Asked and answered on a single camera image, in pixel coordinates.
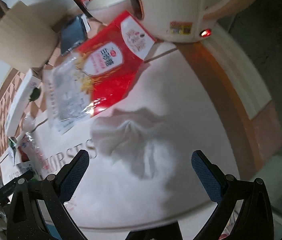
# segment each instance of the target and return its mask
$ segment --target plastic bag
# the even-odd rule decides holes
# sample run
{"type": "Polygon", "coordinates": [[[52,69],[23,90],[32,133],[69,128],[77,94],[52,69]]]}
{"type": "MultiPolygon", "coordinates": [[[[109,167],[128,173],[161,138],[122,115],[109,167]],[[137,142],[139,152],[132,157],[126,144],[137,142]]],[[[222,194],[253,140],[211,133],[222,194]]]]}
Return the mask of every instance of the plastic bag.
{"type": "Polygon", "coordinates": [[[44,71],[49,123],[61,133],[122,100],[154,38],[123,12],[58,67],[44,71]]]}
{"type": "Polygon", "coordinates": [[[38,143],[33,137],[32,131],[34,128],[35,121],[31,114],[27,113],[23,119],[23,131],[20,135],[20,141],[17,142],[16,147],[20,154],[27,155],[30,160],[30,164],[29,162],[20,163],[19,169],[22,165],[24,166],[24,169],[31,167],[31,170],[37,175],[37,179],[44,179],[48,175],[49,165],[38,143]]]}

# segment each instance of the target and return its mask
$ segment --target green object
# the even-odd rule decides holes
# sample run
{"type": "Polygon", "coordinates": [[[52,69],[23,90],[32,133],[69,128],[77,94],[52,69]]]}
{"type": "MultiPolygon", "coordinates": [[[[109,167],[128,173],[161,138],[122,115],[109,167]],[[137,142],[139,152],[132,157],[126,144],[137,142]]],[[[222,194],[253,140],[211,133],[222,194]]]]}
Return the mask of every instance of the green object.
{"type": "Polygon", "coordinates": [[[12,148],[13,151],[15,150],[15,145],[15,142],[11,138],[9,138],[9,146],[12,148]]]}
{"type": "Polygon", "coordinates": [[[37,100],[40,97],[41,89],[34,88],[32,94],[30,95],[30,102],[37,100]]]}

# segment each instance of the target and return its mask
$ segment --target white towel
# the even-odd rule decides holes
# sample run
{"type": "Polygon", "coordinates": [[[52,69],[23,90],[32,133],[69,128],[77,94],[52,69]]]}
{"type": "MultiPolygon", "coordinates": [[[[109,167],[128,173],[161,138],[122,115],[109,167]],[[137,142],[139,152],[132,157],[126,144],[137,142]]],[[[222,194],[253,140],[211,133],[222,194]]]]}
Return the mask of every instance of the white towel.
{"type": "Polygon", "coordinates": [[[97,154],[109,157],[113,164],[121,160],[140,179],[152,179],[155,174],[152,139],[161,125],[146,110],[114,111],[110,117],[96,118],[91,138],[97,154]]]}

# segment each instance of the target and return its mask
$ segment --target white box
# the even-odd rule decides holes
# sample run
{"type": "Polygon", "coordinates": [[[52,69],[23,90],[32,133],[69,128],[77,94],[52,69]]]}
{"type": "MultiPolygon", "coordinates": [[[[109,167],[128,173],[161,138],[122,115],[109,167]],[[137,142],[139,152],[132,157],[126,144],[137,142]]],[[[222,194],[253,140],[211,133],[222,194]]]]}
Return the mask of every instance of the white box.
{"type": "Polygon", "coordinates": [[[9,113],[6,117],[4,128],[7,136],[15,136],[24,110],[29,103],[30,95],[32,94],[33,89],[38,87],[40,83],[41,80],[38,75],[32,69],[29,69],[15,94],[9,113]]]}

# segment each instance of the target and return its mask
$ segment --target smartphone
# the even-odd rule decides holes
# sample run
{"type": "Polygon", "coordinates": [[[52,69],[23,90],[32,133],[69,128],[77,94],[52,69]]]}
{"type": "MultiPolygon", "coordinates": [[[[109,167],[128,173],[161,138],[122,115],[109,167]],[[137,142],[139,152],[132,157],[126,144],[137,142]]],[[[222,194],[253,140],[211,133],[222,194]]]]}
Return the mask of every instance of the smartphone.
{"type": "Polygon", "coordinates": [[[67,55],[72,49],[86,41],[90,29],[84,14],[71,19],[60,32],[61,55],[67,55]]]}

